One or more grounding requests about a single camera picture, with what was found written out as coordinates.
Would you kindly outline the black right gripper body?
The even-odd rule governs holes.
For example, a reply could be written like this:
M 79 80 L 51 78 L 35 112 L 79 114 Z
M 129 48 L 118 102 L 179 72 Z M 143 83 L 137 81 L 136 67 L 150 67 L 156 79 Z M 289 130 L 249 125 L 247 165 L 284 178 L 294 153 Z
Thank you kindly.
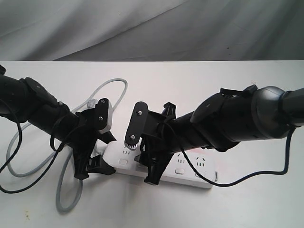
M 148 112 L 144 131 L 141 135 L 141 154 L 146 154 L 149 159 L 149 166 L 152 166 L 157 156 L 173 154 L 165 141 L 165 123 L 176 118 L 176 105 L 167 102 L 164 104 L 162 113 Z

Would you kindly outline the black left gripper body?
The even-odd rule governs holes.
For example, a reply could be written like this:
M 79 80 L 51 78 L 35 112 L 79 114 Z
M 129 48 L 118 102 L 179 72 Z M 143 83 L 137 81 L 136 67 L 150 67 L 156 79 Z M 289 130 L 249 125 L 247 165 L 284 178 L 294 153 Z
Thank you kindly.
M 73 114 L 71 130 L 68 133 L 68 145 L 72 148 L 74 159 L 74 177 L 87 179 L 87 158 L 92 157 L 94 146 L 99 140 L 99 132 L 94 126 L 95 108 Z

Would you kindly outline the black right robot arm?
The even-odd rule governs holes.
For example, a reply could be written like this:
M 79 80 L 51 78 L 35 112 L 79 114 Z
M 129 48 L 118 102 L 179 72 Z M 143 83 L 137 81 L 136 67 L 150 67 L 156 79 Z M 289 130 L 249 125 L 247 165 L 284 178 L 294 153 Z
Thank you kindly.
M 286 138 L 284 167 L 269 174 L 285 175 L 291 137 L 304 124 L 304 91 L 255 85 L 242 91 L 222 88 L 181 117 L 175 115 L 171 103 L 156 113 L 145 102 L 137 102 L 131 122 L 141 138 L 141 153 L 136 160 L 148 168 L 144 180 L 148 184 L 159 184 L 176 152 L 195 148 L 226 152 L 240 142 L 282 138 Z

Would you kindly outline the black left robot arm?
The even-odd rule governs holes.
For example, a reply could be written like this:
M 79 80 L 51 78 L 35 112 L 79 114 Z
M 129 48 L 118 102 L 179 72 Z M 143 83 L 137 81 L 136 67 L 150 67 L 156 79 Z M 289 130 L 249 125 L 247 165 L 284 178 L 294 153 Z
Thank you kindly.
M 64 146 L 72 148 L 74 177 L 88 178 L 89 173 L 112 175 L 114 167 L 101 155 L 91 154 L 97 140 L 108 144 L 115 141 L 110 129 L 113 109 L 107 98 L 102 98 L 93 108 L 81 112 L 71 112 L 69 107 L 59 102 L 40 83 L 30 77 L 19 80 L 5 75 L 0 68 L 0 115 L 13 122 L 29 122 L 61 141 L 58 150 Z

